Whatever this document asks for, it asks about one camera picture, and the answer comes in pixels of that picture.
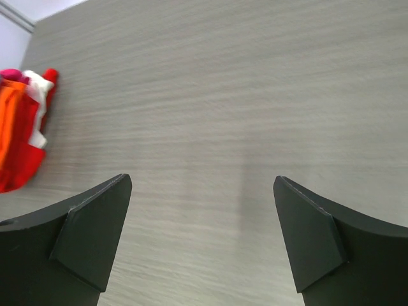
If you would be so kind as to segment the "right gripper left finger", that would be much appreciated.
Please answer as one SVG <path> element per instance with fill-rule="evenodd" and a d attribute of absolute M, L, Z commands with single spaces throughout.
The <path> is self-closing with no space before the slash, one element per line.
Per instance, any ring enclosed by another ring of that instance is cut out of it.
<path fill-rule="evenodd" d="M 106 291 L 132 181 L 87 191 L 1 221 L 1 305 L 97 305 Z"/>

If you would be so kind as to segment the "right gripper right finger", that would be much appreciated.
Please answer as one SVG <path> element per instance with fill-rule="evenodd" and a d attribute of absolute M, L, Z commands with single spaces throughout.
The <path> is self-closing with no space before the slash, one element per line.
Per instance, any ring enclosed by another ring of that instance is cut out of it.
<path fill-rule="evenodd" d="M 275 206 L 305 305 L 407 305 L 407 228 L 278 176 Z"/>

